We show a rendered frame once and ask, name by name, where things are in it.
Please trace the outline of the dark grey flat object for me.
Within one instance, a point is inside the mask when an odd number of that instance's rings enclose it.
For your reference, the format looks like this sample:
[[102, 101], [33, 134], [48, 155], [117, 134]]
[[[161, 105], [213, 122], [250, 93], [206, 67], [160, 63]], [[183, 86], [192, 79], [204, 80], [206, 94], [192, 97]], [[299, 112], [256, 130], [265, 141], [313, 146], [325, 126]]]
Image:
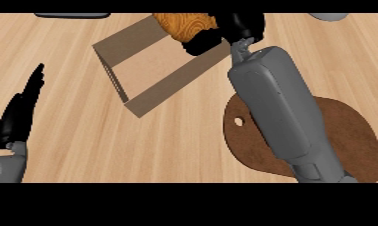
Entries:
[[34, 13], [42, 18], [61, 19], [104, 19], [110, 17], [111, 13]]

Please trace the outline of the golden brown croissant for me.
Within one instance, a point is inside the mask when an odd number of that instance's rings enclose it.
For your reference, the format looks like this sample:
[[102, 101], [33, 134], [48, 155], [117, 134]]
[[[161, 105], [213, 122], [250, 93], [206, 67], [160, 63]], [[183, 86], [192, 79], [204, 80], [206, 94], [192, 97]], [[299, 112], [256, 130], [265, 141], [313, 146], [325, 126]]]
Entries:
[[189, 42], [203, 30], [217, 28], [216, 18], [207, 13], [154, 13], [152, 16], [179, 42]]

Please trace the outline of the open cardboard box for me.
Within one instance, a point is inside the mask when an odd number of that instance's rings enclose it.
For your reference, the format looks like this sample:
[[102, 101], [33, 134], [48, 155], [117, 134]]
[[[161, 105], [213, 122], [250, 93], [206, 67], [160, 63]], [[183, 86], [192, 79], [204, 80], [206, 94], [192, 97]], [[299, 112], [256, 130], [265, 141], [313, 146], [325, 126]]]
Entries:
[[142, 117], [229, 56], [226, 40], [203, 55], [186, 53], [154, 16], [93, 45], [121, 101]]

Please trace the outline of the grey rounded object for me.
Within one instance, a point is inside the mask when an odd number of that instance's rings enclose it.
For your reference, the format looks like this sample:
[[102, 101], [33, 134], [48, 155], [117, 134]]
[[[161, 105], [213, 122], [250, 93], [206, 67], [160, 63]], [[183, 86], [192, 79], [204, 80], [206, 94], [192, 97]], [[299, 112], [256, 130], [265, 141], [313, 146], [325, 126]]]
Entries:
[[347, 13], [312, 13], [310, 16], [321, 21], [336, 22], [347, 17]]

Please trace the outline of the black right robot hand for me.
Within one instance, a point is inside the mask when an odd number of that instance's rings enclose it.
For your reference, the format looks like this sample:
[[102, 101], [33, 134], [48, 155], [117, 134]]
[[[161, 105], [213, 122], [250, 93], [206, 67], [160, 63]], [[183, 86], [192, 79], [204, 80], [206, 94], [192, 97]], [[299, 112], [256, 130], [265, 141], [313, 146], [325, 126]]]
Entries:
[[182, 43], [186, 52], [192, 56], [200, 56], [226, 39], [234, 44], [241, 39], [253, 38], [254, 42], [263, 40], [266, 27], [263, 13], [211, 13], [216, 18], [217, 28], [201, 30], [194, 38]]

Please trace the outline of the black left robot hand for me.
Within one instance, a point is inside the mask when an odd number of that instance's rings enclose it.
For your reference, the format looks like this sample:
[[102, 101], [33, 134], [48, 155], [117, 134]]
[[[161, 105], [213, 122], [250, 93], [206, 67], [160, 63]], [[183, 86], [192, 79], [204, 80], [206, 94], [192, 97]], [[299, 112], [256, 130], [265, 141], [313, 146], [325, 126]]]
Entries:
[[40, 63], [27, 81], [24, 91], [17, 93], [0, 117], [0, 149], [9, 149], [15, 142], [27, 142], [34, 108], [45, 85], [45, 64]]

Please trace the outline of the brown wooden cutting board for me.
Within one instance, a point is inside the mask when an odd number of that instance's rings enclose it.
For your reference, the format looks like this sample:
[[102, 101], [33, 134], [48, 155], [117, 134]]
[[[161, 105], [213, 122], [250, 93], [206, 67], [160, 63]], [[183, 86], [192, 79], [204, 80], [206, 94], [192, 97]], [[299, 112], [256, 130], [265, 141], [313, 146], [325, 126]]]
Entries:
[[[325, 129], [346, 171], [361, 183], [378, 182], [378, 137], [359, 112], [341, 101], [316, 98]], [[266, 144], [250, 110], [234, 95], [225, 109], [223, 134], [237, 160], [251, 169], [293, 177], [288, 164]]]

